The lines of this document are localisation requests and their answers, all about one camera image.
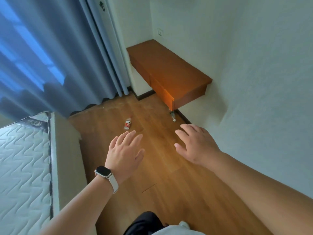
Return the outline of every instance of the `blue curtain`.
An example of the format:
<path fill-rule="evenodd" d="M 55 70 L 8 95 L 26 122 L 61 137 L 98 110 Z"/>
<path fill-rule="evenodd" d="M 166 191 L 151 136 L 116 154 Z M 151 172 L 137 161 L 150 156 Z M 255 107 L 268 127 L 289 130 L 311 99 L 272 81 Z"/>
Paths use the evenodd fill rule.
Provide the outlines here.
<path fill-rule="evenodd" d="M 1 113 L 68 117 L 128 94 L 108 49 L 85 0 L 0 0 Z"/>

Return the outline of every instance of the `shoe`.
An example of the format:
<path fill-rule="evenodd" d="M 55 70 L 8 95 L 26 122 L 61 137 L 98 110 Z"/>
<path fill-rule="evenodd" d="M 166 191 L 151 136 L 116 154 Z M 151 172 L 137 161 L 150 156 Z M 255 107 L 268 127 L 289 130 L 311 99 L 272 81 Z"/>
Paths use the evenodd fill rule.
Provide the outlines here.
<path fill-rule="evenodd" d="M 182 226 L 185 227 L 186 229 L 190 229 L 188 223 L 184 222 L 184 221 L 180 221 L 180 223 L 178 224 L 178 226 Z"/>

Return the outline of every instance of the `mattress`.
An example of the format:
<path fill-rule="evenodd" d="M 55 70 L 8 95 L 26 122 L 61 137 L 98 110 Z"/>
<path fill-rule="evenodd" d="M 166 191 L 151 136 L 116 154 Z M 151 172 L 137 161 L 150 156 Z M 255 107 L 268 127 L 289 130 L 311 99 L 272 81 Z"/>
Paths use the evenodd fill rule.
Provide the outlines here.
<path fill-rule="evenodd" d="M 52 217 L 50 114 L 0 129 L 1 234 L 37 234 Z"/>

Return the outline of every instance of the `white watch strap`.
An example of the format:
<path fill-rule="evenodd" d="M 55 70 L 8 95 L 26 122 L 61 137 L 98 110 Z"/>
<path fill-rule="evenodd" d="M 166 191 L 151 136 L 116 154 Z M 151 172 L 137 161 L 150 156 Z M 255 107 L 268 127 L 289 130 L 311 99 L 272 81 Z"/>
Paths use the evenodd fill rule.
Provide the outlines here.
<path fill-rule="evenodd" d="M 113 187 L 113 194 L 115 194 L 116 191 L 118 190 L 118 183 L 117 183 L 113 174 L 111 174 L 111 176 L 109 176 L 108 179 L 109 179 L 109 182 L 111 183 L 111 185 Z"/>

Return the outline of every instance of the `wooden floor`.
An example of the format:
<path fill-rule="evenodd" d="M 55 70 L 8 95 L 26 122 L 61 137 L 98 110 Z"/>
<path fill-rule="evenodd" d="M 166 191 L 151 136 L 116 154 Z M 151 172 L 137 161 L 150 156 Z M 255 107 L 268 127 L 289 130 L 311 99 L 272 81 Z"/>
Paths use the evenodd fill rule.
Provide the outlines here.
<path fill-rule="evenodd" d="M 131 130 L 143 134 L 146 154 L 135 174 L 113 195 L 97 224 L 98 235 L 121 235 L 144 211 L 153 211 L 163 223 L 181 220 L 207 235 L 271 234 L 234 192 L 213 173 L 187 162 L 176 153 L 181 143 L 167 106 L 156 94 L 138 101 L 133 94 L 115 98 L 70 117 L 81 133 L 81 152 L 87 181 L 104 165 L 111 140 Z"/>

